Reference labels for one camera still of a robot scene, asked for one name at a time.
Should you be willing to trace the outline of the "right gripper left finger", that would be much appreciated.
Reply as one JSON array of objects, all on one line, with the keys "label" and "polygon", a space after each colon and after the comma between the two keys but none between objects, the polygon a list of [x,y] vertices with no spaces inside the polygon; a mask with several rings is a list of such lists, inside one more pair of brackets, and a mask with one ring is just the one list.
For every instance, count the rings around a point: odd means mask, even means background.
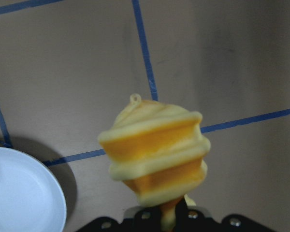
[{"label": "right gripper left finger", "polygon": [[98,217],[78,229],[79,232],[160,232],[161,211],[158,207],[135,206],[124,212],[123,220]]}]

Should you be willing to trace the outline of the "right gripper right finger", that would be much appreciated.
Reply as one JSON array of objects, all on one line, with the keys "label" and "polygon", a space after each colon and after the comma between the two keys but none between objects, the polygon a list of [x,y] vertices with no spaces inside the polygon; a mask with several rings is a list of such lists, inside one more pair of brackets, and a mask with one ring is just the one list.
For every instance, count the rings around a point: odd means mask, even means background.
[{"label": "right gripper right finger", "polygon": [[182,199],[175,207],[175,232],[272,232],[243,215],[230,214],[221,222],[215,221],[206,210],[188,207]]}]

